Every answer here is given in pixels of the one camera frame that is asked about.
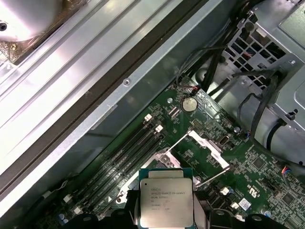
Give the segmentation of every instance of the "motherboard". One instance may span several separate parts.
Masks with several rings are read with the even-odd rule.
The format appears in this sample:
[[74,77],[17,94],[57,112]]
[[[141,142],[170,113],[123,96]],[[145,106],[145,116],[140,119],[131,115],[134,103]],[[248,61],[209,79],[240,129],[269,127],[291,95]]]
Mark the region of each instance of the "motherboard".
[[[195,85],[190,79],[184,84]],[[123,208],[126,193],[137,189],[140,168],[193,169],[198,198],[239,220],[264,214],[291,229],[305,227],[305,198],[289,191],[284,165],[262,154],[244,132],[205,92],[170,85],[75,178],[78,186],[45,213],[35,228],[59,228],[80,213],[100,219]],[[207,178],[233,165],[223,175]],[[287,174],[292,189],[303,184]]]

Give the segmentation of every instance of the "black cable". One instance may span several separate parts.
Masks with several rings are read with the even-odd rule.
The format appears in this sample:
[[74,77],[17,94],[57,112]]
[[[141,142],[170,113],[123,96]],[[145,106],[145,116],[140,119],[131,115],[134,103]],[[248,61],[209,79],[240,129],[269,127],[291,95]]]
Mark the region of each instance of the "black cable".
[[274,95],[278,83],[278,77],[276,75],[273,75],[270,79],[270,84],[268,85],[265,95],[261,99],[261,102],[254,114],[253,121],[251,124],[251,136],[250,138],[255,138],[255,133],[257,130],[257,126],[259,121],[261,120],[261,117],[263,115],[263,112],[265,108],[267,107],[268,103],[270,102],[272,96]]
[[[240,113],[241,113],[241,109],[242,109],[243,105],[250,99],[251,96],[253,96],[253,94],[249,94],[249,95],[244,99],[244,101],[239,105],[239,107],[238,107],[238,109],[237,109],[237,122],[238,122],[238,124],[240,125],[240,127],[243,129],[243,131],[245,131],[245,132],[247,132],[247,129],[244,127],[244,125],[243,125],[243,123],[242,123],[242,121],[241,121],[241,115],[240,115]],[[292,166],[292,167],[297,167],[297,168],[299,168],[299,169],[305,170],[305,166],[300,165],[300,164],[298,164],[298,163],[296,163],[296,162],[287,160],[287,159],[285,159],[284,157],[282,157],[282,156],[280,156],[280,155],[277,155],[277,154],[275,154],[275,153],[273,153],[273,152],[267,150],[267,149],[266,149],[262,144],[260,144],[254,137],[250,137],[249,139],[250,139],[251,143],[256,147],[256,149],[257,149],[259,152],[261,152],[261,153],[263,153],[263,154],[265,154],[265,155],[267,155],[267,156],[271,156],[271,157],[273,157],[274,159],[276,159],[276,160],[278,160],[278,161],[283,161],[283,162],[285,162],[285,164],[290,165],[290,166]]]
[[180,85],[179,84],[179,78],[180,78],[181,74],[183,73],[183,71],[185,71],[186,68],[188,67],[188,65],[191,63],[192,58],[195,56],[195,54],[197,52],[217,50],[217,49],[225,49],[225,48],[226,48],[226,46],[212,46],[212,47],[198,48],[198,49],[195,49],[194,51],[192,51],[191,54],[189,54],[188,57],[185,59],[185,61],[183,62],[183,64],[181,65],[180,69],[178,70],[178,72],[176,74],[176,84],[177,84],[177,86],[181,87],[181,88],[193,88],[193,86],[189,86],[189,85]]
[[[241,73],[234,73],[232,74],[233,78],[239,77],[239,76],[260,76],[263,75],[265,76],[266,79],[270,78],[270,76],[274,74],[274,70],[261,70],[261,71],[249,71],[249,72],[241,72]],[[230,82],[230,80],[228,78],[226,78],[224,81],[222,81],[218,87],[216,87],[214,90],[212,90],[209,93],[209,96],[212,96],[214,94],[216,94],[217,92],[219,92],[221,89],[223,89],[228,83]]]
[[255,97],[256,99],[260,99],[256,94],[254,93],[250,93],[248,94],[248,96],[239,104],[238,108],[237,108],[237,120],[241,123],[241,112],[242,112],[242,108],[243,106],[249,101],[249,99],[251,98],[251,96]]
[[[238,2],[236,6],[233,8],[231,12],[231,23],[226,29],[225,34],[219,39],[219,42],[217,45],[227,45],[230,40],[235,36],[237,31],[239,30],[237,25],[240,22],[240,20],[246,18],[248,12],[258,3],[261,3],[264,0],[244,0],[241,2]],[[211,63],[208,67],[207,73],[205,74],[205,77],[201,83],[201,88],[207,92],[211,83],[213,82],[214,75],[216,73],[216,69],[218,66],[218,63],[221,59],[222,51],[216,51],[214,52]]]
[[228,83],[230,82],[230,80],[228,78],[226,78],[224,81],[222,81],[218,87],[216,87],[214,90],[212,90],[209,93],[209,96],[213,96],[214,94],[216,94],[217,92],[219,92],[221,89],[223,89]]
[[287,123],[283,120],[283,119],[279,119],[277,120],[276,124],[274,125],[274,127],[272,127],[271,131],[268,134],[267,137],[267,142],[266,142],[266,148],[268,150],[271,151],[271,142],[272,142],[272,138],[275,135],[276,131],[281,127],[281,126],[285,126],[287,125]]
[[298,193],[297,191],[293,190],[290,186],[290,183],[288,181],[288,179],[286,178],[286,174],[282,174],[282,178],[285,182],[285,185],[287,186],[287,188],[289,188],[290,191],[292,191],[294,194],[296,194],[297,196],[301,196],[301,197],[305,197],[304,194]]

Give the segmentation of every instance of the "chip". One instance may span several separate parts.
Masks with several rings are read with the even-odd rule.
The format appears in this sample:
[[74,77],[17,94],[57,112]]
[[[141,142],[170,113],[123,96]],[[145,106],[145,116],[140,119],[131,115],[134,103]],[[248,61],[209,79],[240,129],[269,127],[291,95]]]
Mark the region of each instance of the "chip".
[[287,204],[287,205],[289,205],[289,204],[291,204],[291,202],[292,201],[294,201],[294,197],[293,196],[291,196],[289,193],[287,193],[284,197],[283,197],[283,201]]
[[260,157],[258,157],[258,158],[253,162],[253,165],[254,165],[255,167],[257,167],[258,169],[261,169],[261,168],[263,167],[263,165],[264,165],[264,161],[263,161]]

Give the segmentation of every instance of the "green circuit board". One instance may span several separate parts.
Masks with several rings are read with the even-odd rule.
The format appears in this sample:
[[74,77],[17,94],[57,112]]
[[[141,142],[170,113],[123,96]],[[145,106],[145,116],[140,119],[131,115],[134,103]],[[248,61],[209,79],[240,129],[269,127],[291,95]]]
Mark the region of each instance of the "green circuit board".
[[[193,85],[188,79],[183,83]],[[194,97],[198,103],[195,111],[184,110],[183,101],[190,92],[191,89],[170,85],[79,175],[77,183],[86,186],[80,185],[73,193],[74,204],[67,210],[71,217],[76,215],[76,206],[95,214],[105,209],[148,160],[147,168],[165,167],[160,161],[152,160],[155,153],[194,130],[201,138],[211,140],[227,163],[235,165],[234,171],[198,188],[207,194],[213,208],[224,208],[240,217],[268,212],[288,228],[304,228],[305,198],[291,193],[284,185],[283,165],[259,152],[248,140],[247,133],[236,133],[234,128],[238,124],[206,93],[200,91]],[[148,114],[152,119],[145,122]],[[162,126],[162,130],[156,132],[156,126]],[[223,169],[211,151],[190,136],[177,144],[171,154],[182,167],[193,168],[199,180]],[[287,178],[295,191],[305,192],[303,184],[292,175]],[[137,188],[137,178],[128,187]],[[224,187],[230,190],[226,196],[220,193]],[[232,203],[238,204],[238,208],[231,208]],[[123,206],[124,203],[116,201],[108,210]]]

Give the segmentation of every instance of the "label sticker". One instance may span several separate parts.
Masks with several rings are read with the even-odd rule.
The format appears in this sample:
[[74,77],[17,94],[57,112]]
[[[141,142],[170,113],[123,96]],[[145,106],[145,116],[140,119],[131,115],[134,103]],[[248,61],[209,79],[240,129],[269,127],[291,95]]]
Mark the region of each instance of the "label sticker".
[[245,211],[247,211],[249,209],[249,207],[251,206],[251,203],[246,200],[245,198],[243,198],[239,203],[239,206],[241,206],[241,208]]

